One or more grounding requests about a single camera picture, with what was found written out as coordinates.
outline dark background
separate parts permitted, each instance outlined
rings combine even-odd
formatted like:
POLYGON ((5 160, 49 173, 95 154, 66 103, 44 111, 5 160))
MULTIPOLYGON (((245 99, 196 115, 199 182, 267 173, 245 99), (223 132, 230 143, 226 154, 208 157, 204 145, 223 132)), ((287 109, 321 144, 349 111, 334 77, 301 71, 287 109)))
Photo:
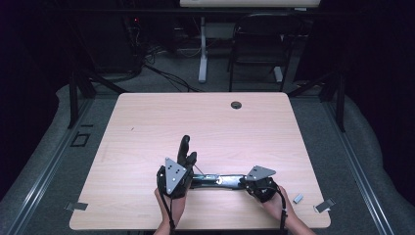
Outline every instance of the dark background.
MULTIPOLYGON (((346 74, 346 95, 373 127, 382 148, 384 169, 401 195, 415 205, 414 8, 410 1, 372 2, 321 1, 322 10, 363 11, 369 17, 349 22, 316 21, 298 77, 312 80, 338 70, 346 74)), ((102 47, 108 43, 114 48, 115 43, 122 48, 118 51, 122 60, 117 60, 122 63, 111 67, 111 62, 102 61, 97 65, 65 21, 42 13, 44 4, 28 0, 0 3, 1 198, 50 125, 59 104, 55 93, 68 84, 73 71, 71 58, 91 70, 136 69, 134 50, 118 35, 124 33, 119 31, 121 23, 112 27, 102 26, 103 21, 93 23, 96 28, 118 32, 115 41, 101 41, 102 47)), ((77 23, 81 25, 78 30, 87 29, 82 29, 82 21, 77 23)), ((154 24, 149 23, 149 28, 154 29, 154 24)))

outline wire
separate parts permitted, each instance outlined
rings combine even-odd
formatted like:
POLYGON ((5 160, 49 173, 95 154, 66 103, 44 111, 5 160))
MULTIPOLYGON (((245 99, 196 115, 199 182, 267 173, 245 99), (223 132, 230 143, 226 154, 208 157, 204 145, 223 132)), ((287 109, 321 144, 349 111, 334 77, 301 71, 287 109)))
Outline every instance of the wire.
POLYGON ((281 193, 281 189, 278 187, 278 185, 277 185, 277 188, 258 187, 258 189, 271 189, 273 191, 276 191, 281 196, 282 209, 281 209, 281 221, 280 221, 280 234, 284 235, 285 220, 287 217, 287 204, 286 204, 284 195, 281 193))
POLYGON ((160 195, 160 197, 161 197, 161 201, 162 201, 162 204, 164 205, 164 207, 165 207, 165 210, 167 211, 167 215, 168 215, 168 219, 170 220, 170 235, 174 235, 175 234, 175 232, 174 232, 174 230, 175 230, 175 228, 176 228, 176 225, 174 224, 174 220, 173 220, 173 215, 172 215, 172 211, 173 211, 173 199, 171 199, 170 198, 170 209, 168 208, 168 205, 167 205, 167 202, 165 201, 165 198, 164 198, 164 194, 161 192, 161 188, 160 187, 157 187, 158 188, 158 190, 159 190, 159 195, 160 195))
POLYGON ((190 92, 190 91, 204 92, 203 90, 201 90, 199 88, 196 88, 196 87, 193 87, 193 86, 189 85, 189 83, 187 83, 184 79, 182 79, 182 78, 180 78, 180 77, 178 77, 178 76, 176 76, 174 74, 171 74, 171 73, 168 73, 168 72, 165 72, 165 71, 162 71, 162 70, 158 70, 158 69, 156 69, 154 67, 151 67, 151 66, 149 66, 147 64, 144 64, 143 67, 149 69, 150 71, 154 71, 155 73, 158 73, 158 74, 162 75, 179 92, 182 92, 182 90, 180 90, 178 88, 178 86, 176 86, 176 84, 181 85, 181 86, 184 86, 187 89, 187 92, 190 92))

